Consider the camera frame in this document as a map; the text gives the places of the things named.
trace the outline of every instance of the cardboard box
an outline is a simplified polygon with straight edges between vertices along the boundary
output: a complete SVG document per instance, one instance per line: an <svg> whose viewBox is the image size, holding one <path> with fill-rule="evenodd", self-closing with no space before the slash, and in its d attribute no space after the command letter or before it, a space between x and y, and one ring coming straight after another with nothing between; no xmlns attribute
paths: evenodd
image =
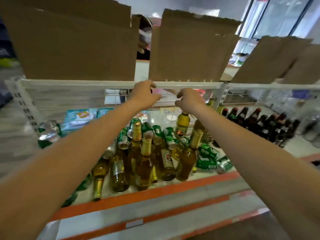
<svg viewBox="0 0 320 240"><path fill-rule="evenodd" d="M0 0L29 79L133 81L139 18L114 0Z"/></svg>
<svg viewBox="0 0 320 240"><path fill-rule="evenodd" d="M218 82L239 37L240 21L165 9L152 30L149 79Z"/></svg>
<svg viewBox="0 0 320 240"><path fill-rule="evenodd" d="M284 84L314 84L320 74L320 44L310 44L286 73Z"/></svg>
<svg viewBox="0 0 320 240"><path fill-rule="evenodd" d="M263 36L232 79L233 83L269 84L279 78L311 39Z"/></svg>

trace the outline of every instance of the person's left hand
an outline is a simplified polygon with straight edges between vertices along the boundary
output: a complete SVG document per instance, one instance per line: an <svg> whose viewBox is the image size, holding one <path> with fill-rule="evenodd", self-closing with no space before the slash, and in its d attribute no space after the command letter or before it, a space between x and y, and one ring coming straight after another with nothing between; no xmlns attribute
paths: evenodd
<svg viewBox="0 0 320 240"><path fill-rule="evenodd" d="M140 111L150 108L161 99L160 93L151 93L151 88L157 85L151 80L141 81L134 85L132 92L129 94L129 100L135 101Z"/></svg>

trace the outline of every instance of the person's hand behind shelf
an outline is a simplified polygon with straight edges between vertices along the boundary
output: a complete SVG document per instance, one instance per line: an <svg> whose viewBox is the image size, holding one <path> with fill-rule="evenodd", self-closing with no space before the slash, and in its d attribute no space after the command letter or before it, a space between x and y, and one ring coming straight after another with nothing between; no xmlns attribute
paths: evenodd
<svg viewBox="0 0 320 240"><path fill-rule="evenodd" d="M206 106L203 98L192 88L181 89L177 98L181 98L181 100L175 101L175 105L189 114L195 114L197 109Z"/></svg>
<svg viewBox="0 0 320 240"><path fill-rule="evenodd" d="M135 101L140 110L149 109L161 99L160 93L151 93L151 89L156 87L157 85L151 80L138 82L134 85L129 100Z"/></svg>

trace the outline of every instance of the person's right hand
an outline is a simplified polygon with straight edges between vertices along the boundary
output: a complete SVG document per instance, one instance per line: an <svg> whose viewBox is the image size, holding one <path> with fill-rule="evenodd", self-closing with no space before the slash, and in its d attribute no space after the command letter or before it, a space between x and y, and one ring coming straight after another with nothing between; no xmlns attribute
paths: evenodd
<svg viewBox="0 0 320 240"><path fill-rule="evenodd" d="M189 114L195 114L197 109L206 106L204 99L192 88L181 89L177 98L181 100L175 101L175 105Z"/></svg>

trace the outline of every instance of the right arm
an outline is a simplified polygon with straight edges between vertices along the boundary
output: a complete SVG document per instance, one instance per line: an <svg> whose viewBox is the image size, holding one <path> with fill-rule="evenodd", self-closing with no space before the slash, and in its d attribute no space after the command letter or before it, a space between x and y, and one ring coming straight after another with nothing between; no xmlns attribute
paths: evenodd
<svg viewBox="0 0 320 240"><path fill-rule="evenodd" d="M319 239L319 171L206 107L195 90L177 97L176 106L201 121L291 238Z"/></svg>

